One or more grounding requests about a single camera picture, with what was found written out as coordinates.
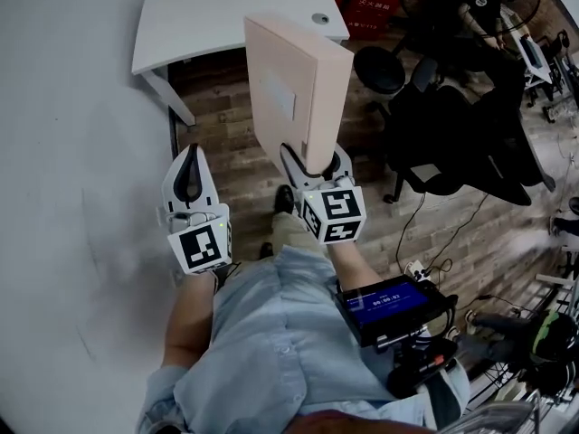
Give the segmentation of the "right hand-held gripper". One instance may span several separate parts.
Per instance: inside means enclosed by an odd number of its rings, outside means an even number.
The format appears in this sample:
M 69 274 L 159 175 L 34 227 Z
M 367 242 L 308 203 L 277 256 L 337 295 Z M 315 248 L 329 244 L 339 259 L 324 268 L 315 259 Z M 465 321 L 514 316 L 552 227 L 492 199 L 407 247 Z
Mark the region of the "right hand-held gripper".
M 355 185 L 346 151 L 336 146 L 327 169 L 315 175 L 306 171 L 287 144 L 280 145 L 280 160 L 290 185 L 299 191 L 299 217 L 317 242 L 329 245 L 356 241 L 366 211 L 362 188 Z

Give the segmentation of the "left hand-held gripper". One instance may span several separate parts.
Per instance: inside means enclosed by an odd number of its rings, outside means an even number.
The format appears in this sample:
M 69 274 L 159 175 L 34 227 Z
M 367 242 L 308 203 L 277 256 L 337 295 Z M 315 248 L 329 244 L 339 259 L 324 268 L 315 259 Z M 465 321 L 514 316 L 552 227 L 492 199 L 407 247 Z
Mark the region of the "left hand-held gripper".
M 164 208 L 159 224 L 185 274 L 200 274 L 232 263 L 230 211 L 218 203 L 214 180 L 204 150 L 194 144 L 170 165 L 161 185 Z M 189 212 L 194 207 L 209 207 Z

